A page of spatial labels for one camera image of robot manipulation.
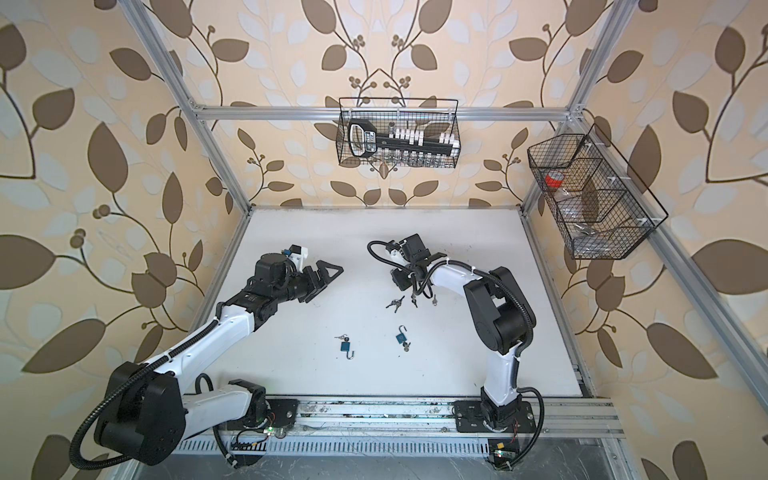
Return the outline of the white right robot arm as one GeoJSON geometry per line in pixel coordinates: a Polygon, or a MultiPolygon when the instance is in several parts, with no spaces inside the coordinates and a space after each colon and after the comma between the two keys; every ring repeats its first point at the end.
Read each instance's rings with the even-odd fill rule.
{"type": "Polygon", "coordinates": [[[533,340],[535,315],[511,272],[499,267],[490,272],[449,258],[430,264],[385,260],[393,282],[413,299],[430,287],[448,289],[468,305],[479,339],[490,351],[486,379],[481,387],[480,412],[484,426],[502,432],[522,411],[523,389],[518,385],[520,356],[533,340]]]}

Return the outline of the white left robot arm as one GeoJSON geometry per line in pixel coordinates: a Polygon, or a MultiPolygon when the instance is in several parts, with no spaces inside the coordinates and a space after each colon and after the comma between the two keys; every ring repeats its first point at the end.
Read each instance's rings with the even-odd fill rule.
{"type": "Polygon", "coordinates": [[[164,461],[184,440],[230,421],[268,420],[264,388],[236,379],[191,393],[207,367],[254,334],[286,302],[309,303],[342,273],[339,265],[303,263],[298,246],[267,253],[253,275],[213,317],[177,345],[143,362],[126,362],[109,378],[103,400],[74,434],[69,459],[81,470],[100,470],[129,460],[164,461]]]}

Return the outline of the black padlock silver keys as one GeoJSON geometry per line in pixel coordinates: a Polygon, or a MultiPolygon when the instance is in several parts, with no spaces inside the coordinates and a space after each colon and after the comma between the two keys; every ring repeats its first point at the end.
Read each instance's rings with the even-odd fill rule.
{"type": "Polygon", "coordinates": [[[399,299],[392,300],[387,306],[386,309],[392,308],[394,313],[397,313],[399,308],[402,306],[403,301],[405,297],[402,296],[399,299]]]}

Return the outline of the blue padlock with keys right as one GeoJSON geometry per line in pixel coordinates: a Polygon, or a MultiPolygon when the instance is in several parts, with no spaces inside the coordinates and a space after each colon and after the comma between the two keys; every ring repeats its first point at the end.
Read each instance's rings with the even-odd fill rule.
{"type": "Polygon", "coordinates": [[[396,335],[397,342],[402,346],[404,352],[410,350],[411,343],[407,338],[407,328],[404,325],[398,327],[398,334],[396,335]]]}

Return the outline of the blue padlock with keys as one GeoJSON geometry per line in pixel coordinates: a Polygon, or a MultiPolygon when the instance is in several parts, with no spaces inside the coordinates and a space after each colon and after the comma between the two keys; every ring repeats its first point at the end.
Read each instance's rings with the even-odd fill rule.
{"type": "Polygon", "coordinates": [[[396,335],[397,342],[402,346],[404,352],[410,350],[411,343],[407,338],[407,328],[404,325],[398,327],[398,334],[396,335]]]}
{"type": "Polygon", "coordinates": [[[342,334],[336,336],[336,339],[340,341],[340,351],[345,354],[345,358],[352,360],[355,356],[355,351],[352,349],[351,338],[346,334],[342,334]]]}

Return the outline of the blue padlock with keys left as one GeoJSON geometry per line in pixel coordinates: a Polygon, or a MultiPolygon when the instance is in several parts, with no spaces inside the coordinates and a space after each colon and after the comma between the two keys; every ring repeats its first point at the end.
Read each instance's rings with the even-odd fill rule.
{"type": "Polygon", "coordinates": [[[355,351],[352,349],[351,338],[346,334],[342,334],[336,336],[336,339],[340,341],[340,351],[345,354],[345,358],[352,360],[355,356],[355,351]]]}

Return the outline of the red capped clear bottle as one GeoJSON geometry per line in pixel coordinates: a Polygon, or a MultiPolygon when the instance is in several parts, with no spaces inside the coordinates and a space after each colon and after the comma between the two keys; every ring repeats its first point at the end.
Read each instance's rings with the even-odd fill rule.
{"type": "Polygon", "coordinates": [[[592,208],[598,197],[593,191],[577,190],[566,184],[566,176],[561,171],[549,170],[544,176],[545,199],[564,211],[582,211],[592,208]]]}

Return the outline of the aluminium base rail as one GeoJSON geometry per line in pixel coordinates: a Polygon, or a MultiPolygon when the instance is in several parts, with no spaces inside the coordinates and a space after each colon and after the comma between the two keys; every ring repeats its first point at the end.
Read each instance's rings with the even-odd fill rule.
{"type": "Polygon", "coordinates": [[[532,438],[596,441],[611,445],[626,435],[605,399],[528,394],[507,428],[483,421],[473,397],[278,396],[270,419],[247,429],[220,430],[236,455],[485,457],[498,442],[523,448],[532,438]]]}

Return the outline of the aluminium frame profile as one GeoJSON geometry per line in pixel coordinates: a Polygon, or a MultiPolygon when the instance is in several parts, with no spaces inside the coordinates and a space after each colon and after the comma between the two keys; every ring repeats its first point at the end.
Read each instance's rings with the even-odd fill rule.
{"type": "MultiPolygon", "coordinates": [[[[149,8],[141,1],[122,1],[120,7],[134,29],[138,39],[159,69],[174,101],[180,107],[184,117],[190,122],[191,130],[201,142],[209,156],[214,172],[220,175],[224,186],[232,189],[235,205],[246,214],[252,212],[250,200],[240,186],[236,174],[224,157],[222,150],[209,129],[209,122],[219,120],[248,121],[309,121],[333,120],[347,121],[356,119],[402,120],[410,113],[410,108],[400,104],[387,103],[384,106],[363,105],[360,102],[352,106],[340,107],[211,107],[199,105],[193,99],[184,80],[176,68],[170,53],[166,50],[160,34],[155,29],[149,16],[149,8]]],[[[441,110],[441,115],[453,122],[459,121],[552,121],[558,123],[558,134],[570,133],[581,135],[598,151],[601,158],[610,166],[614,178],[619,184],[622,196],[619,200],[633,200],[642,211],[643,219],[650,225],[646,242],[653,247],[667,271],[673,276],[679,287],[702,316],[705,324],[712,330],[720,342],[726,356],[740,374],[761,406],[767,404],[767,356],[757,346],[746,329],[736,318],[734,311],[720,298],[714,287],[705,278],[703,271],[693,259],[684,253],[682,246],[674,239],[670,228],[663,224],[662,202],[651,188],[639,189],[631,179],[633,167],[623,154],[608,141],[606,133],[599,127],[590,125],[583,117],[583,107],[588,94],[584,85],[580,85],[573,100],[565,108],[474,108],[456,107],[441,110]]]]}

